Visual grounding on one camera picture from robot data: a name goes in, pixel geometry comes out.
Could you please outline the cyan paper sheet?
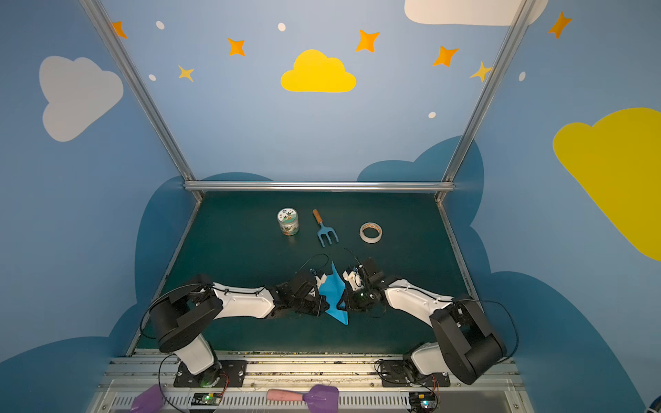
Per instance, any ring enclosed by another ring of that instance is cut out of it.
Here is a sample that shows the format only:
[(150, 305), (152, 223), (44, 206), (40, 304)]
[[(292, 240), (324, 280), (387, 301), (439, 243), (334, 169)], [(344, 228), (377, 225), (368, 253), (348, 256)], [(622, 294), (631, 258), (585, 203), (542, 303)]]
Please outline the cyan paper sheet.
[(344, 291), (346, 285), (344, 280), (338, 274), (335, 263), (332, 263), (332, 272), (327, 275), (327, 280), (318, 290), (327, 298), (330, 304), (330, 309), (326, 311), (332, 318), (339, 321), (343, 325), (349, 324), (349, 315), (344, 308), (339, 308), (338, 305), (343, 301)]

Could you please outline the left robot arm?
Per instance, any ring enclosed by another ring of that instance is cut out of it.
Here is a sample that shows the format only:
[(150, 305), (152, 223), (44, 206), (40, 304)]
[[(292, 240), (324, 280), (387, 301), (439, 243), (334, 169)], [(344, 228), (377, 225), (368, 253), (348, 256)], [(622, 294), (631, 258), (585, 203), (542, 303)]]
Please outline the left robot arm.
[(319, 317), (331, 308), (313, 275), (298, 273), (275, 286), (228, 287), (196, 275), (156, 298), (146, 316), (163, 353), (175, 354), (193, 375), (220, 367), (203, 332), (222, 318), (277, 318), (288, 313)]

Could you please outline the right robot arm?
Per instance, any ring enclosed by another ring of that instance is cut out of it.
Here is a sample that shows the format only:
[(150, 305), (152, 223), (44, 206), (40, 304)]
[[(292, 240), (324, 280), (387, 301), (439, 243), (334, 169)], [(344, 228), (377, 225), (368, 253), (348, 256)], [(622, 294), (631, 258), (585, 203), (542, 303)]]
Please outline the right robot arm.
[(372, 259), (345, 270), (340, 278), (345, 285), (343, 309), (359, 313), (384, 305), (432, 328), (435, 342), (418, 345), (403, 356), (410, 382), (450, 373), (472, 385), (508, 357), (504, 341), (476, 299), (434, 294), (406, 279), (386, 276)]

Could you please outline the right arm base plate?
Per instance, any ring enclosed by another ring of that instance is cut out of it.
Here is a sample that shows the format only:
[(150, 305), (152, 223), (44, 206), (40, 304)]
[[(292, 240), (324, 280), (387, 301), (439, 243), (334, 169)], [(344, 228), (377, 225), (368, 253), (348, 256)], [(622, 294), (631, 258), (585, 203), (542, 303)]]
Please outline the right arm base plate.
[(411, 361), (378, 359), (375, 373), (384, 387), (405, 387), (424, 385), (426, 387), (450, 387), (449, 375), (442, 373), (421, 373)]

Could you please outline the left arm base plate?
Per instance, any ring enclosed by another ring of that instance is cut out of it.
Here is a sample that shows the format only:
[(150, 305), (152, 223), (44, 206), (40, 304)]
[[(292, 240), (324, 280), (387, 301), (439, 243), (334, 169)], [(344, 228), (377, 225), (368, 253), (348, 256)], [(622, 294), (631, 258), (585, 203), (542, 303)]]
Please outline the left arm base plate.
[(226, 388), (242, 387), (247, 368), (246, 361), (215, 361), (198, 374), (193, 374), (181, 362), (174, 380), (174, 387)]

